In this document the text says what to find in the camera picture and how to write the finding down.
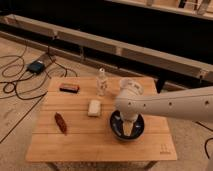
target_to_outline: sausage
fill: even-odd
[[[61,132],[66,135],[67,134],[67,125],[66,125],[66,122],[64,121],[63,117],[59,113],[55,114],[55,121],[56,121],[58,127],[60,128]]]

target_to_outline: black wall panel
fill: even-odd
[[[213,21],[104,0],[0,0],[0,9],[213,64]]]

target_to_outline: black bowl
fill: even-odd
[[[133,129],[130,136],[124,135],[123,121],[118,110],[114,111],[110,117],[110,126],[115,135],[122,140],[134,140],[138,138],[144,131],[144,120],[141,115],[138,115],[134,122]]]

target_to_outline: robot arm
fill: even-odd
[[[147,114],[213,122],[213,87],[142,95],[142,87],[138,83],[122,80],[115,106],[123,119],[130,121],[134,121],[137,114]]]

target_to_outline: table leg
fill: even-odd
[[[60,171],[56,164],[52,162],[46,162],[46,164],[53,170],[53,171]]]
[[[144,169],[144,170],[149,170],[149,169],[151,169],[156,163],[157,163],[157,161],[150,161],[143,169]]]

